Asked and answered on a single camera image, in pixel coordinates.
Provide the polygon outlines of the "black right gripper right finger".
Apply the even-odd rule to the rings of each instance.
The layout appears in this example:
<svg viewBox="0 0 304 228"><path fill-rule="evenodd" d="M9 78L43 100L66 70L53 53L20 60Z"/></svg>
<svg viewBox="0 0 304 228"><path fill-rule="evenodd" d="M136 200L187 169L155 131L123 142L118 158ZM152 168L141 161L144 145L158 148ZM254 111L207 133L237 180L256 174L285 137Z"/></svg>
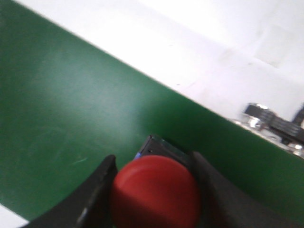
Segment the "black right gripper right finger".
<svg viewBox="0 0 304 228"><path fill-rule="evenodd" d="M302 228L263 206L217 171L199 152L192 153L207 228Z"/></svg>

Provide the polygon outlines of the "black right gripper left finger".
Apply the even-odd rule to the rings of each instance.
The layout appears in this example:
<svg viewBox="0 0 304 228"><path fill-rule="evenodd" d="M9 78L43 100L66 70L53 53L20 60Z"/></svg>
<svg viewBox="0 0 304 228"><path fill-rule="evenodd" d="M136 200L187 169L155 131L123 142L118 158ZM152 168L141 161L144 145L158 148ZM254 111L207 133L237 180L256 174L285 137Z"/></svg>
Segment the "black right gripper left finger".
<svg viewBox="0 0 304 228"><path fill-rule="evenodd" d="M110 191L117 175L115 156L108 155L68 197L24 225L25 228L111 228Z"/></svg>

